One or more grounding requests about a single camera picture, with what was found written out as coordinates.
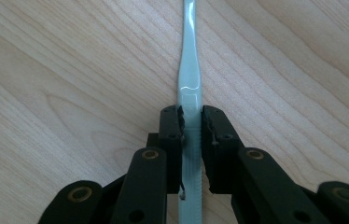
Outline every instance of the wooden table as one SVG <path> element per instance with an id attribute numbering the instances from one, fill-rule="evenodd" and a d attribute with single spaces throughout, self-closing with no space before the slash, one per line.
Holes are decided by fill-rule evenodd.
<path id="1" fill-rule="evenodd" d="M 0 0 L 0 223 L 126 173 L 175 104 L 182 6 Z M 349 1 L 201 0 L 197 16 L 203 102 L 298 184 L 349 183 Z M 204 223 L 235 223 L 203 180 Z"/>

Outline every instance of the light blue toothbrush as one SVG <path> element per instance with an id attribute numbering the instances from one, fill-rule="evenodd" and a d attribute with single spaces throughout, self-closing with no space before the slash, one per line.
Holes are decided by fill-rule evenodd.
<path id="1" fill-rule="evenodd" d="M 178 75 L 177 103 L 183 106 L 185 144 L 179 223 L 202 223 L 201 111 L 202 83 L 195 36 L 195 0 L 184 0 L 183 51 Z"/>

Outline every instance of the toothbrush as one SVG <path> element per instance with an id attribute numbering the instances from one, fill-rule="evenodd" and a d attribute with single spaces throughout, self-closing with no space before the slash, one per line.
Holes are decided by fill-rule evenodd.
<path id="1" fill-rule="evenodd" d="M 183 107 L 186 122 L 182 167 L 185 199 L 179 201 L 179 223 L 199 224 L 202 223 L 202 83 L 195 36 L 195 0 L 184 0 L 183 50 L 177 103 Z"/>

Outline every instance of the light blue handle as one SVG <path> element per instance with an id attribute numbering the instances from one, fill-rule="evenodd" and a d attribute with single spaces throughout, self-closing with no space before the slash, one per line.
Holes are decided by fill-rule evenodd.
<path id="1" fill-rule="evenodd" d="M 184 0 L 183 51 L 177 103 L 183 106 L 185 143 L 183 184 L 186 200 L 179 201 L 179 223 L 202 223 L 201 112 L 202 83 L 195 36 L 195 0 Z"/>

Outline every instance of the wood grain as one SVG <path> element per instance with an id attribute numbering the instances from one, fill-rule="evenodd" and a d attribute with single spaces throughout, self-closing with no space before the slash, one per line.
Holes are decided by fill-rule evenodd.
<path id="1" fill-rule="evenodd" d="M 204 103 L 298 184 L 349 183 L 349 0 L 201 0 L 197 17 Z M 181 35 L 181 1 L 0 0 L 0 223 L 126 173 L 175 103 Z M 236 222 L 206 179 L 203 199 L 204 223 Z"/>

